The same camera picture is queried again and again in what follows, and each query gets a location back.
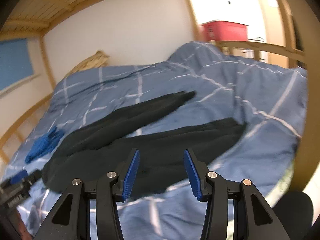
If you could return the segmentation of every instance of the white wall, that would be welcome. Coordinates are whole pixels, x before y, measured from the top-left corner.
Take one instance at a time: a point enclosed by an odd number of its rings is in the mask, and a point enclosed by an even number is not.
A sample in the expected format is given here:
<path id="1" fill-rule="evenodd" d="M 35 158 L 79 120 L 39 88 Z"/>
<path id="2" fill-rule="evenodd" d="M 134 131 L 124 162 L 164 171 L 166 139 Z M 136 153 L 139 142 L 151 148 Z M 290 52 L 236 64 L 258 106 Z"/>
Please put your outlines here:
<path id="1" fill-rule="evenodd" d="M 35 105 L 42 98 L 52 92 L 49 80 L 45 73 L 44 62 L 42 59 L 40 44 L 38 39 L 28 40 L 28 52 L 30 61 L 34 70 L 34 74 L 38 75 L 31 81 L 15 88 L 8 94 L 0 98 L 0 137 L 8 130 L 8 128 L 29 108 Z M 22 128 L 21 133 L 28 135 L 30 129 Z M 4 147 L 4 151 L 9 158 L 19 146 L 19 142 L 12 138 Z M 5 165 L 0 160 L 0 177 Z"/>
<path id="2" fill-rule="evenodd" d="M 191 2 L 198 23 L 222 20 L 247 24 L 249 39 L 261 37 L 266 40 L 266 30 L 258 0 L 191 0 Z"/>
<path id="3" fill-rule="evenodd" d="M 110 65 L 166 60 L 193 40 L 185 0 L 104 0 L 66 19 L 44 37 L 55 80 L 102 49 Z"/>

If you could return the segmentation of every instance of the metal pin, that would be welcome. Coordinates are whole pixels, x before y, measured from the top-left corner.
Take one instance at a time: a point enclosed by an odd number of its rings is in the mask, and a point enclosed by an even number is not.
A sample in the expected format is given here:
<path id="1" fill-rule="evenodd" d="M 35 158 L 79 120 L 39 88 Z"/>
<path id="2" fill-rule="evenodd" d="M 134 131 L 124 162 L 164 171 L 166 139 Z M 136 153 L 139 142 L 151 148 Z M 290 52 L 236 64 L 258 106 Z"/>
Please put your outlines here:
<path id="1" fill-rule="evenodd" d="M 76 185 L 79 185 L 80 182 L 81 182 L 80 179 L 74 179 L 74 180 L 72 181 L 72 184 L 76 186 Z"/>
<path id="2" fill-rule="evenodd" d="M 246 186 L 250 186 L 251 185 L 251 180 L 249 179 L 244 179 L 243 184 L 245 184 Z"/>
<path id="3" fill-rule="evenodd" d="M 208 176 L 210 177 L 210 178 L 216 178 L 218 175 L 217 175 L 217 173 L 215 173 L 215 172 L 213 172 L 213 171 L 210 171 L 209 173 L 208 173 Z"/>
<path id="4" fill-rule="evenodd" d="M 114 178 L 117 174 L 114 171 L 110 171 L 107 173 L 108 178 Z"/>

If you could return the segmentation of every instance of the blue window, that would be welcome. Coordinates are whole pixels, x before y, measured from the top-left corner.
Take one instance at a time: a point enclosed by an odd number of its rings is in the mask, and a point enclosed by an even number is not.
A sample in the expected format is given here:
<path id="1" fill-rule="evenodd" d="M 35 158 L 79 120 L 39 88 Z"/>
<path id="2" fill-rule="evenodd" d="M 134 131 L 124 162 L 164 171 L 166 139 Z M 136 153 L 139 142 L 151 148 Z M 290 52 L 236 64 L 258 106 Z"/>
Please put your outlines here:
<path id="1" fill-rule="evenodd" d="M 0 42 L 0 90 L 32 74 L 27 39 Z"/>

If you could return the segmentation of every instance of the red plastic bin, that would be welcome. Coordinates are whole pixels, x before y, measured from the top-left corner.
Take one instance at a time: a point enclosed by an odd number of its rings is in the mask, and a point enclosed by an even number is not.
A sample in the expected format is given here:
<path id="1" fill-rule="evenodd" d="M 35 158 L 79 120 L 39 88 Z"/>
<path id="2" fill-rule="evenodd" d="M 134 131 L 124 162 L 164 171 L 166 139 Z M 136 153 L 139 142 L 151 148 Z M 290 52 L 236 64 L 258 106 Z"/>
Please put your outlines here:
<path id="1" fill-rule="evenodd" d="M 247 25 L 227 21 L 203 23 L 206 41 L 247 41 Z"/>

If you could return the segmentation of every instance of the wooden bed frame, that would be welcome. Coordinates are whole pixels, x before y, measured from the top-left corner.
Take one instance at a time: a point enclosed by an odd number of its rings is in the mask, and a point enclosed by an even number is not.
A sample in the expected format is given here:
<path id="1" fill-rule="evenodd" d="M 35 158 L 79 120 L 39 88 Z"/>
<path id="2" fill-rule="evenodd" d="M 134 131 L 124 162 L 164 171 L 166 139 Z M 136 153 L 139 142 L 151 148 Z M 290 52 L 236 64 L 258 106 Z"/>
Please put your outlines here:
<path id="1" fill-rule="evenodd" d="M 36 36 L 41 37 L 40 41 L 44 54 L 45 47 L 42 36 L 48 30 L 52 29 L 54 26 L 56 26 L 66 18 L 70 17 L 74 13 L 98 1 L 101 0 L 84 1 L 81 5 L 69 8 L 71 10 L 68 10 L 68 8 L 65 7 L 66 12 L 64 12 L 60 17 L 56 18 L 53 22 L 47 25 L 41 25 L 43 30 L 41 32 L 36 32 Z M 219 41 L 216 44 L 218 47 L 228 47 L 231 54 L 233 52 L 233 48 L 251 49 L 254 51 L 254 58 L 256 60 L 260 60 L 260 51 L 266 51 L 288 57 L 290 59 L 289 66 L 294 66 L 296 61 L 305 63 L 305 66 L 308 69 L 308 112 L 304 134 L 295 157 L 294 175 L 290 186 L 291 190 L 303 190 L 309 182 L 309 180 L 311 179 L 320 161 L 320 117 L 318 113 L 320 107 L 320 100 L 318 94 L 318 87 L 320 82 L 320 23 L 316 15 L 312 11 L 311 7 L 306 2 L 306 0 L 285 1 L 290 6 L 291 12 L 294 15 L 295 23 L 300 33 L 301 43 L 303 44 L 304 52 L 293 48 L 294 46 L 292 38 L 292 26 L 290 19 L 285 12 L 284 0 L 278 0 L 278 3 L 283 20 L 286 46 L 283 47 L 273 44 L 249 41 Z M 191 19 L 193 21 L 194 37 L 195 40 L 199 40 L 200 34 L 198 30 L 198 25 L 190 0 L 187 0 L 187 4 L 189 7 Z M 2 33 L 0 35 L 0 40 L 30 36 L 34 36 L 34 33 L 31 33 L 30 35 L 27 32 L 7 34 Z M 48 68 L 47 73 L 49 79 L 52 82 L 53 77 L 52 75 L 50 75 L 49 63 L 47 60 L 45 60 L 45 62 Z M 33 107 L 31 107 L 0 138 L 0 157 L 5 163 L 9 162 L 9 158 L 3 151 L 3 147 L 7 143 L 8 139 L 12 135 L 16 135 L 18 139 L 22 142 L 24 138 L 19 133 L 18 128 L 40 106 L 47 104 L 50 98 L 51 95 L 48 95 L 41 101 L 39 101 L 37 104 L 35 104 Z"/>

